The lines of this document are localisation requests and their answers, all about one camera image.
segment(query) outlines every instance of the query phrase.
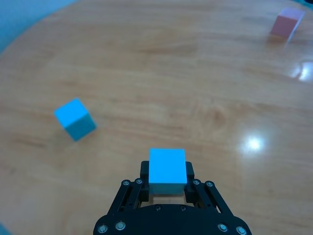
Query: pink cube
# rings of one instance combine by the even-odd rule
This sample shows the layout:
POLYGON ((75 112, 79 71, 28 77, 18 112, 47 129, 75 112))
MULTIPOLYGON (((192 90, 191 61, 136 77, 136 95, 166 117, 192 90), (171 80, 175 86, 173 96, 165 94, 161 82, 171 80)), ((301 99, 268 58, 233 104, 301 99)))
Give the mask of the pink cube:
POLYGON ((305 11, 296 8, 285 8, 277 16, 271 34, 289 38, 300 24, 305 11))

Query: wooden table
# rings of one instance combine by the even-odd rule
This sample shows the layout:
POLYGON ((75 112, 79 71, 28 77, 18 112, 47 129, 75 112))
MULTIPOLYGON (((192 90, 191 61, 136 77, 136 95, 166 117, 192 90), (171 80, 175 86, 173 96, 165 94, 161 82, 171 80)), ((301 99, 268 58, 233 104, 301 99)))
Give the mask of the wooden table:
MULTIPOLYGON (((313 224, 313 13, 287 0, 86 0, 0 56, 0 221, 14 235, 90 235, 149 148, 184 148, 254 235, 313 224), (73 99, 98 129, 73 142, 73 99)), ((171 198, 164 201, 173 202, 171 198)))

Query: bolt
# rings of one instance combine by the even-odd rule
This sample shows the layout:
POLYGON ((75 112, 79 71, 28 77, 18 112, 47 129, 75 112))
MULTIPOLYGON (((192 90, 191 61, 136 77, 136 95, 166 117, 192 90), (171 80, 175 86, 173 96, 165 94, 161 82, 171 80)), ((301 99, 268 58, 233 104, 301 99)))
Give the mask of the bolt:
POLYGON ((136 179, 136 183, 137 184, 142 184, 142 180, 141 179, 136 179))
POLYGON ((124 180, 123 181, 123 185, 129 185, 129 181, 128 180, 124 180))
POLYGON ((181 210, 181 211, 184 212, 186 209, 187 209, 186 206, 180 206, 180 210, 181 210))
POLYGON ((241 226, 237 227, 236 230, 240 235, 246 235, 247 234, 246 230, 241 226))
POLYGON ((209 186, 209 187, 212 187, 212 186, 213 186, 213 183, 212 183, 211 181, 207 181, 205 184, 206 184, 207 186, 209 186))
POLYGON ((217 226, 222 232, 226 232, 227 231, 227 226, 225 224, 219 224, 217 226))
POLYGON ((156 211, 159 211, 161 209, 161 207, 159 205, 155 206, 156 211))
POLYGON ((123 221, 120 221, 115 225, 115 228, 117 230, 123 230, 125 227, 126 227, 126 224, 123 221))
POLYGON ((104 234, 108 230, 108 226, 106 225, 101 225, 98 227, 98 233, 104 234))

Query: cube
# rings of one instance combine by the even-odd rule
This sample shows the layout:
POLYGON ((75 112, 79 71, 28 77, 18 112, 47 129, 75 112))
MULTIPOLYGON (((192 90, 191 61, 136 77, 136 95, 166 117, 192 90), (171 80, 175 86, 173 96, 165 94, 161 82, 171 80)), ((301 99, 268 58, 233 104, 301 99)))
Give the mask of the cube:
POLYGON ((182 194, 186 184, 184 149, 150 149, 150 194, 182 194))
POLYGON ((0 235, 11 235, 3 225, 0 224, 0 235))
POLYGON ((55 110, 54 115, 74 141, 78 141, 96 128, 96 124, 79 98, 55 110))
POLYGON ((285 8, 278 15, 271 34, 290 38, 299 26, 305 11, 296 8, 285 8))

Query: blue cube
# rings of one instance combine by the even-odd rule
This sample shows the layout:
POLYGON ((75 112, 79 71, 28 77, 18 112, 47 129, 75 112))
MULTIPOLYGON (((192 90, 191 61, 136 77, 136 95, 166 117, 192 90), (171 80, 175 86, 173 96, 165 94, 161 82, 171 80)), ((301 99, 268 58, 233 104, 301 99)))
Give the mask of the blue cube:
POLYGON ((96 128, 96 124, 79 98, 75 98, 55 110, 54 115, 75 141, 96 128))
POLYGON ((187 184, 184 149, 150 149, 151 194, 182 194, 187 184))
POLYGON ((11 235, 3 225, 0 224, 0 235, 11 235))

